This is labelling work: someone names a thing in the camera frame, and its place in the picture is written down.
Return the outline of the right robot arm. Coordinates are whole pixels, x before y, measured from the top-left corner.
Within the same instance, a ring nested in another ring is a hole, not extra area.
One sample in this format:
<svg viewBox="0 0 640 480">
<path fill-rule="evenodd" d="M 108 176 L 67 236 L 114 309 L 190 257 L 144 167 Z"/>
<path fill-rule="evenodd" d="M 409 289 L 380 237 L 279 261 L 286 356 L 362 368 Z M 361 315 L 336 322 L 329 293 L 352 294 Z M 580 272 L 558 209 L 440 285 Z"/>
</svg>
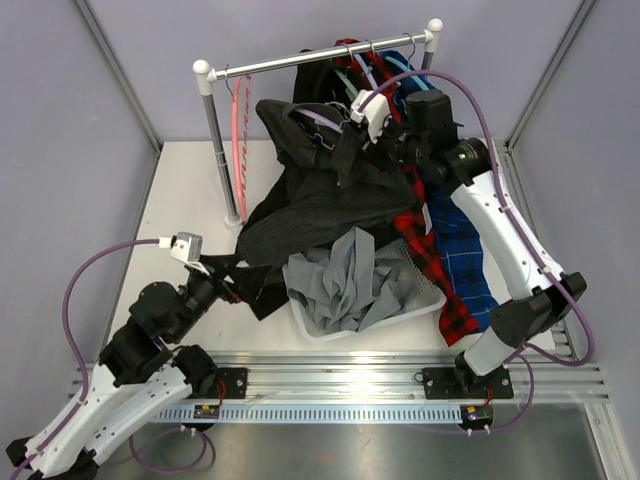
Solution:
<svg viewBox="0 0 640 480">
<path fill-rule="evenodd" d="M 381 90 L 364 94 L 351 107 L 362 114 L 369 137 L 382 142 L 393 158 L 422 168 L 475 227 L 506 282 L 510 300 L 489 313 L 489 326 L 451 369 L 456 389 L 466 396 L 484 390 L 531 339 L 549 330 L 577 305 L 587 283 L 567 273 L 548 254 L 508 198 L 495 150 L 487 138 L 458 135 L 450 98 L 440 90 L 422 90 L 406 100 L 408 125 L 399 134 L 387 130 Z"/>
</svg>

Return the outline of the black pinstripe shirt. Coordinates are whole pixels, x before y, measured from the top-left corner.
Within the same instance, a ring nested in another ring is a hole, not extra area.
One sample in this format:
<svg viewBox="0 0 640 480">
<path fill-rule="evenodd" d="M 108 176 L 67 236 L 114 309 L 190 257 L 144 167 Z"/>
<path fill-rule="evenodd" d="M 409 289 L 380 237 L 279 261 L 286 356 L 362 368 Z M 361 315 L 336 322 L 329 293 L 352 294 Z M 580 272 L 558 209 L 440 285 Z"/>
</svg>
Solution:
<svg viewBox="0 0 640 480">
<path fill-rule="evenodd" d="M 241 260 L 272 269 L 250 306 L 259 320 L 288 301 L 280 269 L 291 255 L 331 244 L 353 227 L 385 228 L 416 200 L 399 164 L 375 165 L 369 147 L 330 152 L 314 145 L 289 117 L 294 105 L 263 99 L 255 107 L 284 168 L 236 243 Z"/>
</svg>

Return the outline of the pink hanger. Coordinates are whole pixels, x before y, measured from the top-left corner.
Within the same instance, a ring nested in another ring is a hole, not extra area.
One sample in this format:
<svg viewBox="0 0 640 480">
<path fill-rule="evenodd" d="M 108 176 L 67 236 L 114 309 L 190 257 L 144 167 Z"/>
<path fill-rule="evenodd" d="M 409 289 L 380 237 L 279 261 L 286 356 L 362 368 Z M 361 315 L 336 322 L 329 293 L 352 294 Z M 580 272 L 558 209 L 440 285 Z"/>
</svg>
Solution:
<svg viewBox="0 0 640 480">
<path fill-rule="evenodd" d="M 244 74 L 236 77 L 231 93 L 231 154 L 233 161 L 233 186 L 237 204 L 237 215 L 229 218 L 227 224 L 239 227 L 248 220 L 247 208 L 247 169 L 248 169 L 248 142 L 249 142 L 249 118 L 252 77 Z"/>
</svg>

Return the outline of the lilac hanger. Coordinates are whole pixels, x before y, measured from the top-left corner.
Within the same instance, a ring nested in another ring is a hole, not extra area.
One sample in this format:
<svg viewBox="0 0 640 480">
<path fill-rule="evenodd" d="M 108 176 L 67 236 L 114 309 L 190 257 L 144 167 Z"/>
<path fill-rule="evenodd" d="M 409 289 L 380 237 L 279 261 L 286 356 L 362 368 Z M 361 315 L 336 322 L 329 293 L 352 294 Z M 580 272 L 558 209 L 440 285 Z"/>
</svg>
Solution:
<svg viewBox="0 0 640 480">
<path fill-rule="evenodd" d="M 314 145 L 335 152 L 338 147 L 362 149 L 359 127 L 350 119 L 349 109 L 340 103 L 295 104 L 289 117 L 295 120 Z"/>
</svg>

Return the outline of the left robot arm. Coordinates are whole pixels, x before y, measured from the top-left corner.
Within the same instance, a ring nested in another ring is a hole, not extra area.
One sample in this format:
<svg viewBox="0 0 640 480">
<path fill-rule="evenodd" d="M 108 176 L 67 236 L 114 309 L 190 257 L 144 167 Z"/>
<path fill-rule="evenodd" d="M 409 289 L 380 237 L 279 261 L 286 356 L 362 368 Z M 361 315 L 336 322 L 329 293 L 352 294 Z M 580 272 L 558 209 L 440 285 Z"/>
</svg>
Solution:
<svg viewBox="0 0 640 480">
<path fill-rule="evenodd" d="M 84 373 L 80 391 L 40 433 L 7 446 L 14 477 L 28 470 L 34 479 L 92 479 L 127 437 L 166 407 L 222 393 L 211 355 L 182 341 L 216 302 L 255 303 L 271 269 L 208 256 L 187 270 L 179 287 L 145 286 Z"/>
</svg>

